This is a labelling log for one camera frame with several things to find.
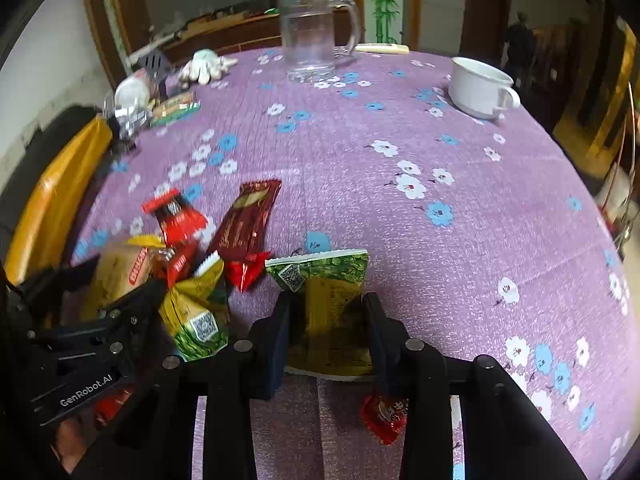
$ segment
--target wooden door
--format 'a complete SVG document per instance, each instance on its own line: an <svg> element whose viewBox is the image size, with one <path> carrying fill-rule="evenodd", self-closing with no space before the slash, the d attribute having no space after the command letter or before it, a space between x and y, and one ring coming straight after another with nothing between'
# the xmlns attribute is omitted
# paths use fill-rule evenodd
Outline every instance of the wooden door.
<svg viewBox="0 0 640 480"><path fill-rule="evenodd" d="M511 0L466 0L460 56L499 65Z"/></svg>

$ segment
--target glass mug handle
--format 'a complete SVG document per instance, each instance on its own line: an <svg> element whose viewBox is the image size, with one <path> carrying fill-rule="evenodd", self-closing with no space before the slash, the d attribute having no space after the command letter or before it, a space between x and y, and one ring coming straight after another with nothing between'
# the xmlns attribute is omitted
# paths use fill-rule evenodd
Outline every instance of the glass mug handle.
<svg viewBox="0 0 640 480"><path fill-rule="evenodd" d="M349 17L351 19L351 36L349 42L345 46L334 47L335 56L348 56L360 41L360 13L358 7L353 0L332 0L332 7L337 9L338 7L347 7L349 11Z"/></svg>

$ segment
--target glass pitcher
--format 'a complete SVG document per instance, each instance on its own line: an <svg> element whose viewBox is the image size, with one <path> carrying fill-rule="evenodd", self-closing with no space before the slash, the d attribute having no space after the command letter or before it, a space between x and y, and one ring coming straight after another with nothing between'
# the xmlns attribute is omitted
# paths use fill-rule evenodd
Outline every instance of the glass pitcher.
<svg viewBox="0 0 640 480"><path fill-rule="evenodd" d="M347 7L351 37L335 46L334 9ZM340 56L348 56L360 40L360 17L353 0L278 0L280 33L290 80L316 82L334 75Z"/></svg>

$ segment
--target person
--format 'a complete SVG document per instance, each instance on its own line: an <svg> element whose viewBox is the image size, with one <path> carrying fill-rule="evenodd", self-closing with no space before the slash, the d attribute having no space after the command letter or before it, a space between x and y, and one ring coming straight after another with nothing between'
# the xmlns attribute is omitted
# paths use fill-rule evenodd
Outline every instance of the person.
<svg viewBox="0 0 640 480"><path fill-rule="evenodd" d="M513 78L517 87L521 86L536 51L536 37L527 22L527 15L518 12L518 23L511 25L505 36L509 48L504 71Z"/></svg>

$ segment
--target purple tablecloth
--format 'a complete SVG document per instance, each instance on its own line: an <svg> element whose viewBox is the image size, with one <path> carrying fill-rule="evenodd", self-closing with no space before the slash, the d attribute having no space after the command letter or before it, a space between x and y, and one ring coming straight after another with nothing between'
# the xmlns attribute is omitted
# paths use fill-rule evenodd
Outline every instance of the purple tablecloth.
<svg viewBox="0 0 640 480"><path fill-rule="evenodd" d="M279 178L272 254L366 248L366 290L389 316L443 354L495 356L587 476L606 478L636 438L638 333L613 244L551 138L522 108L494 122L454 108L444 57L356 54L316 85L287 82L279 50L238 57L196 90L199 112L112 166L74 260L156 231L140 209L155 190L185 190L206 240L241 182ZM232 294L236 330L277 294L268 277ZM258 476L396 478L402 439L383 447L359 420L369 388L287 376L253 404ZM461 478L462 447L454 457Z"/></svg>

